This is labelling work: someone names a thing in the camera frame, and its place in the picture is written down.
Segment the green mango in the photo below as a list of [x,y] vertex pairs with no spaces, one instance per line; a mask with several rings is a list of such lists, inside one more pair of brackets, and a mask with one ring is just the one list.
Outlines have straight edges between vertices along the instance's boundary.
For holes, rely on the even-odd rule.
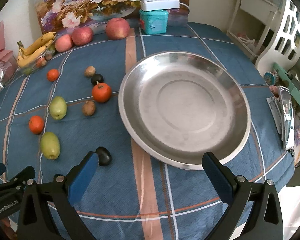
[[49,113],[54,120],[62,120],[67,113],[67,103],[61,96],[56,96],[50,103]]
[[52,132],[45,132],[40,140],[40,150],[46,159],[56,160],[61,152],[58,137]]

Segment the black avocado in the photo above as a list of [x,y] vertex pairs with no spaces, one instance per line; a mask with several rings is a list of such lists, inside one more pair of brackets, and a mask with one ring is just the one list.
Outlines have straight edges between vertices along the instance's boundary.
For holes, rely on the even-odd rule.
[[110,152],[103,146],[96,149],[96,154],[98,155],[98,165],[108,166],[112,161],[112,156]]
[[104,78],[101,74],[94,74],[92,77],[91,77],[91,84],[93,86],[99,84],[99,83],[103,83],[104,82]]

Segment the small orange tangerine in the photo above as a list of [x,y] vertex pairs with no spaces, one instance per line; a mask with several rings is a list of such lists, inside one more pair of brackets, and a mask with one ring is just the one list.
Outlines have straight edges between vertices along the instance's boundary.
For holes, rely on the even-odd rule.
[[59,78],[59,71],[57,69],[51,69],[47,72],[47,80],[54,82]]

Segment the brown kiwi near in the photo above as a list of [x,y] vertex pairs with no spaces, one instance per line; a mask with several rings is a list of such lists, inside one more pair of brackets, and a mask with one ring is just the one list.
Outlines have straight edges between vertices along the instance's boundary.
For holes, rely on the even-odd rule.
[[82,113],[85,116],[92,116],[96,111],[96,105],[93,101],[86,101],[82,106]]

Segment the brown kiwi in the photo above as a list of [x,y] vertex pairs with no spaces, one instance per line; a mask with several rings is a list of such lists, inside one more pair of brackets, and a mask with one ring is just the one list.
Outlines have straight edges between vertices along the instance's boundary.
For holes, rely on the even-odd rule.
[[82,106],[82,113],[85,116],[92,116],[96,111],[96,105],[93,101],[86,101]]
[[84,71],[85,77],[92,77],[95,73],[96,73],[96,69],[93,66],[87,67]]

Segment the clear plastic fruit tray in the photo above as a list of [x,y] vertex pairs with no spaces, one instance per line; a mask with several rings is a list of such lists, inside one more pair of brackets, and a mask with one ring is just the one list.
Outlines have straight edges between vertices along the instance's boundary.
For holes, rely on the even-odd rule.
[[46,66],[56,52],[55,44],[50,46],[41,46],[31,55],[25,55],[21,49],[19,50],[17,57],[17,71],[24,75],[30,75],[33,72]]

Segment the pink flower bouquet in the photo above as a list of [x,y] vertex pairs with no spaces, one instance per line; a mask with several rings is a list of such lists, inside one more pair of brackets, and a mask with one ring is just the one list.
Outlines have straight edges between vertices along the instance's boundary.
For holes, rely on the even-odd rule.
[[6,49],[4,22],[0,22],[0,87],[5,88],[14,78],[17,61],[12,50]]

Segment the large orange persimmon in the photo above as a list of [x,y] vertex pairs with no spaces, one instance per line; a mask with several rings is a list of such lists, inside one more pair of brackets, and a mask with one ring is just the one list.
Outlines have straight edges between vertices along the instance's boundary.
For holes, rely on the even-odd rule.
[[98,83],[93,87],[91,94],[96,102],[107,102],[111,97],[111,87],[104,82]]

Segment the banana bunch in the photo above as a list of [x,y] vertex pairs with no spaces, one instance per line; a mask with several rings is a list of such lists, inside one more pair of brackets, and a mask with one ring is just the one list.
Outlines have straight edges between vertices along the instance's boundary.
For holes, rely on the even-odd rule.
[[24,48],[21,41],[17,42],[19,47],[17,64],[20,68],[27,67],[44,51],[47,50],[56,38],[56,32],[48,32],[36,39],[29,47]]

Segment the stack of magazines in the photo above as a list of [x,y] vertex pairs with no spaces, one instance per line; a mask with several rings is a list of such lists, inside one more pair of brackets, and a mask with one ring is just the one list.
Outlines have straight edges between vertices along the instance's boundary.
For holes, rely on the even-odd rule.
[[283,86],[269,86],[273,96],[266,99],[275,126],[281,135],[283,150],[295,156],[295,148],[300,145],[300,120],[295,115],[293,98],[289,89]]

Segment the pink apple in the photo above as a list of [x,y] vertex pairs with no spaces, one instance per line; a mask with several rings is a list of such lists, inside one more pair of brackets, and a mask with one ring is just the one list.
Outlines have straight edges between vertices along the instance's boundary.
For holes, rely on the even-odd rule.
[[73,47],[72,37],[70,34],[65,34],[58,38],[55,42],[55,48],[59,53],[65,52]]

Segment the middle red apple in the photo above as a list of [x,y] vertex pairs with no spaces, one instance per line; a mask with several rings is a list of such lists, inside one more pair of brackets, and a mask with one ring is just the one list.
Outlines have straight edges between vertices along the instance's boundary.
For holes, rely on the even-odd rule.
[[72,41],[77,46],[83,46],[92,41],[93,35],[90,27],[81,27],[73,31]]

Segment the large steel bowl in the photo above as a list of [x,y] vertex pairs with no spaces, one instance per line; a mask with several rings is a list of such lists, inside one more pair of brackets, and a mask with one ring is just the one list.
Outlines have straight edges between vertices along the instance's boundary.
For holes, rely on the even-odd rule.
[[243,89],[198,54],[165,51],[142,59],[123,78],[118,103],[132,139],[155,159],[183,170],[201,170],[206,152],[226,164],[249,138]]

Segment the teal plastic box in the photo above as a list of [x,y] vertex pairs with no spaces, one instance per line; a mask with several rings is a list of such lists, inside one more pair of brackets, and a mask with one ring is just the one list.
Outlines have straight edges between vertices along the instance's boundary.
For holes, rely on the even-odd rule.
[[167,10],[139,10],[141,29],[147,35],[164,34],[167,30]]

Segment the white shelf unit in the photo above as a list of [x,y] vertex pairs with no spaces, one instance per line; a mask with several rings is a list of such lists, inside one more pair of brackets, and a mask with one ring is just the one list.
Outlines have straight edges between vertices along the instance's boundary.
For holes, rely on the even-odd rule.
[[279,25],[280,13],[268,0],[237,0],[226,34],[255,62]]

